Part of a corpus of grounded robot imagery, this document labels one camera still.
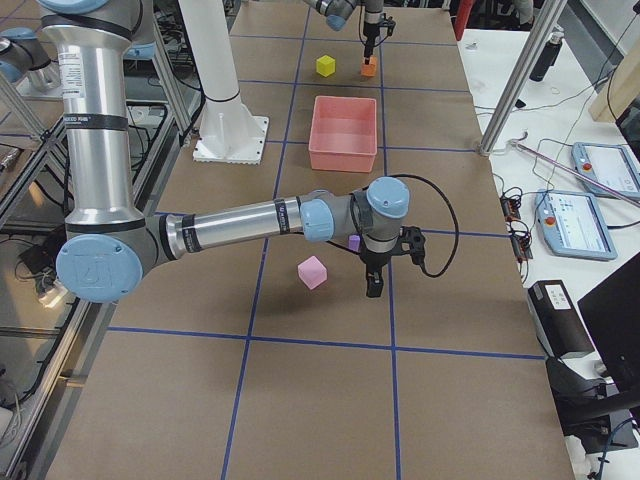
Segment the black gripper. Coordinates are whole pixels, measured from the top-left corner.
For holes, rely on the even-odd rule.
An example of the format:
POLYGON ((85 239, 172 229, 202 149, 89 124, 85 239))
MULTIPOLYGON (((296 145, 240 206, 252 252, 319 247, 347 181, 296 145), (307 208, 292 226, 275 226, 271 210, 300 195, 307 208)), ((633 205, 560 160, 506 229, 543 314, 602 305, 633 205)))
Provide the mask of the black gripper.
POLYGON ((382 268, 393 256, 401 255, 401 245, 396 244, 390 251, 374 252, 366 245, 360 247, 359 258, 365 264, 366 296, 380 298, 383 292, 382 268))
POLYGON ((395 29, 395 20, 386 13, 366 13, 362 33, 366 37, 364 43, 364 63, 369 64, 374 52, 374 40, 392 36, 395 29))

